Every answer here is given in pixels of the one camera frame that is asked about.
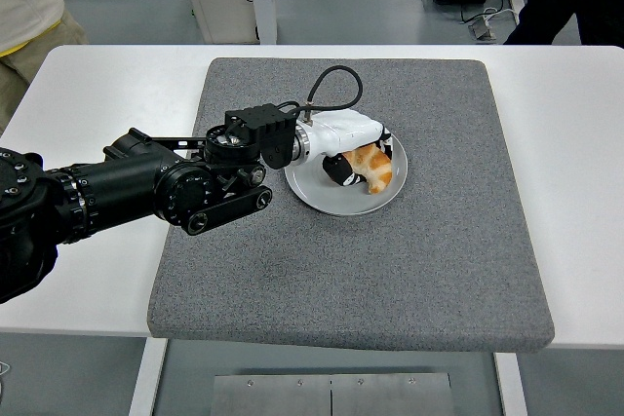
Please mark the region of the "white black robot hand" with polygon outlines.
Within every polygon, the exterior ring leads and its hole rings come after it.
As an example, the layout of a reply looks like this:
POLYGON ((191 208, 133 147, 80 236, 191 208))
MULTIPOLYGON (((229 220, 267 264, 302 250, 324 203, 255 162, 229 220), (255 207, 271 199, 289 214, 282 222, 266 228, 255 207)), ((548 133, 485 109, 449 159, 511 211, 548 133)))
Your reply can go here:
POLYGON ((321 112, 297 128, 298 161, 322 158, 322 168, 340 186, 366 182, 371 194, 384 191, 393 178, 393 137, 385 126, 350 109, 321 112))

